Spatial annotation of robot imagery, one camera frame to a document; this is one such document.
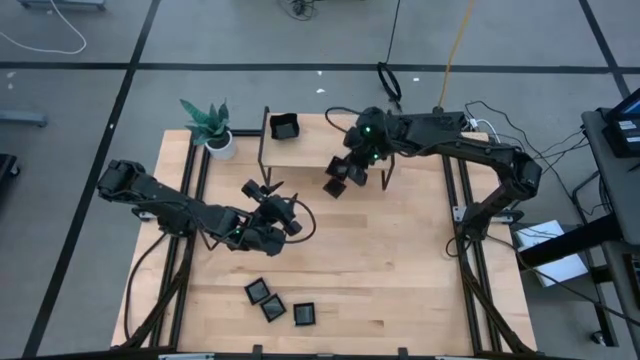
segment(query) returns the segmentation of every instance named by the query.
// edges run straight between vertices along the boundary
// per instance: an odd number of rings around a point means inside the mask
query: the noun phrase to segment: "gray floor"
[[[128,62],[151,0],[109,0],[108,11],[63,9],[89,41],[75,56],[32,53],[0,38],[2,61]],[[621,66],[640,63],[637,0],[589,0]],[[402,0],[391,63],[446,63],[466,0]],[[327,0],[309,22],[286,17],[275,1],[162,0],[142,62],[168,63],[376,63],[385,59],[395,1]],[[73,49],[74,34],[46,9],[0,3],[0,31],[30,45]],[[577,0],[477,2],[456,64],[606,66]],[[443,74],[396,73],[405,112],[429,111]],[[0,71],[0,108],[45,112],[47,128],[0,125],[0,152],[20,157],[23,172],[0,212],[0,358],[22,354],[124,71]],[[625,76],[629,88],[640,75]],[[377,74],[369,71],[151,71],[136,72],[107,159],[131,159],[153,171],[162,133],[181,128],[178,99],[200,106],[222,102],[232,127],[255,129],[263,107],[273,111],[323,112],[334,105],[388,107]],[[580,126],[580,113],[621,100],[609,74],[453,73],[445,108],[484,100],[505,111],[531,142],[545,148]],[[499,115],[470,109],[501,134],[520,135]],[[572,189],[595,164],[587,148],[565,156],[556,168]],[[597,189],[582,193],[586,208]],[[539,195],[523,203],[526,222],[577,218],[562,188],[545,175]],[[129,210],[95,198],[82,228],[39,354],[106,349],[138,232]],[[523,274],[540,350],[583,359],[635,358],[622,321],[614,319],[621,346],[589,342],[597,330],[593,307],[557,289],[540,289]],[[589,284],[577,284],[588,291]],[[606,289],[611,306],[615,292]]]

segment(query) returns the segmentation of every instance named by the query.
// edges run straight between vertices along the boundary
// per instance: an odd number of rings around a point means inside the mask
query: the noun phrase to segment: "yellow cable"
[[[453,43],[453,48],[451,49],[451,53],[449,54],[449,61],[447,61],[447,69],[444,72],[444,82],[442,83],[442,92],[440,93],[440,100],[438,100],[438,107],[442,107],[442,103],[444,102],[444,95],[447,92],[447,81],[449,80],[449,72],[451,71],[451,63],[453,62],[453,57],[456,55],[456,50],[458,50],[458,44],[460,44],[460,40],[462,40],[464,29],[467,27],[467,23],[469,22],[469,18],[471,17],[471,9],[473,9],[474,1],[475,0],[469,0],[469,5],[467,6],[467,13],[464,15],[464,19],[462,19],[462,24],[460,24],[460,29],[458,30],[458,36],[456,37],[456,42]]]

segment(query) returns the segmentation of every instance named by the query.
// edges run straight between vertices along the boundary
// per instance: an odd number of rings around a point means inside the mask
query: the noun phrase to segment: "white cord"
[[[58,7],[56,6],[56,3],[53,0],[49,0],[49,1],[51,2],[51,5],[53,6],[53,9],[58,13],[58,15],[60,16],[62,21],[67,23],[67,25],[69,25],[71,30],[73,30],[76,34],[78,34],[78,36],[80,36],[80,39],[82,39],[82,47],[80,49],[78,49],[76,51],[38,49],[38,48],[31,47],[31,46],[20,44],[19,42],[13,40],[12,38],[10,38],[7,34],[3,33],[2,31],[0,31],[0,35],[2,35],[5,39],[7,39],[10,42],[12,42],[14,45],[17,45],[17,46],[19,46],[19,47],[21,47],[23,49],[27,49],[27,50],[31,50],[31,51],[37,51],[37,52],[43,52],[43,53],[64,54],[64,55],[76,55],[76,54],[81,53],[84,50],[84,48],[87,47],[87,40],[84,38],[84,36],[82,36],[80,31],[78,31],[78,29],[73,27],[73,25],[71,25],[71,23],[67,20],[67,18],[65,18],[62,15],[60,10],[58,10]]]
[[[493,125],[491,125],[491,123],[488,122],[487,120],[485,120],[485,119],[469,119],[469,122],[471,123],[471,127],[473,127],[474,129],[478,128],[478,124],[479,123],[485,123],[485,124],[489,125],[489,127],[491,128],[491,132],[493,132],[493,136],[496,138],[496,141],[498,142],[498,144],[502,143],[500,141],[500,137],[498,136],[498,132],[493,127]]]

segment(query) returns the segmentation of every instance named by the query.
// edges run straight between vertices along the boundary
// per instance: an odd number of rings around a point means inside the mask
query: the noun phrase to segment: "wooden tabletop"
[[[188,131],[165,132],[155,168],[159,181],[179,188],[188,141]],[[256,163],[259,140],[236,141],[238,152],[232,160],[211,160],[204,201],[253,210],[257,204],[240,188],[248,179],[261,179]],[[201,151],[196,154],[191,195]],[[463,203],[457,168],[454,164]],[[275,257],[230,252],[224,246],[210,253],[198,240],[180,351],[247,353],[254,344],[262,344],[269,353],[392,355],[398,347],[407,347],[412,355],[472,354],[458,262],[444,253],[453,228],[440,156],[399,158],[386,192],[348,182],[338,200],[322,190],[327,181],[324,169],[273,171],[285,181],[278,194],[297,192],[313,210],[317,233],[305,243],[286,245]],[[476,199],[498,186],[488,167],[469,164],[469,175]],[[309,216],[301,208],[297,215],[306,233]],[[504,225],[491,225],[489,234],[510,240]],[[141,224],[133,262],[158,236],[155,223]],[[157,299],[167,243],[143,262],[136,275],[132,329]],[[536,348],[512,250],[495,242],[482,244],[496,307],[525,344]],[[267,323],[257,305],[250,305],[243,289],[259,277],[288,309],[272,323]],[[315,303],[317,324],[295,327],[293,304],[305,302]],[[476,307],[483,346],[490,349],[484,312],[477,301]],[[171,319],[173,309],[166,316]],[[161,344],[167,343],[167,323]],[[122,324],[121,311],[113,344],[124,340]]]
[[[315,167],[326,169],[334,156],[344,157],[349,149],[342,145],[344,133],[332,127],[324,114],[298,114],[300,134],[297,138],[274,140],[267,114],[262,164],[267,167]],[[331,121],[342,129],[348,130],[355,125],[357,115],[330,114]],[[371,169],[386,170],[391,161],[378,161]]]

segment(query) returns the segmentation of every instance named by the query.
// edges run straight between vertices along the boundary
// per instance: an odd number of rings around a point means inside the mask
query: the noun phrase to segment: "green plant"
[[[180,99],[180,104],[191,115],[191,125],[185,127],[193,133],[193,143],[195,145],[204,145],[207,141],[214,139],[220,140],[224,137],[225,132],[229,130],[229,109],[227,109],[227,101],[216,111],[216,107],[211,104],[209,113],[198,110],[193,104],[186,100]]]

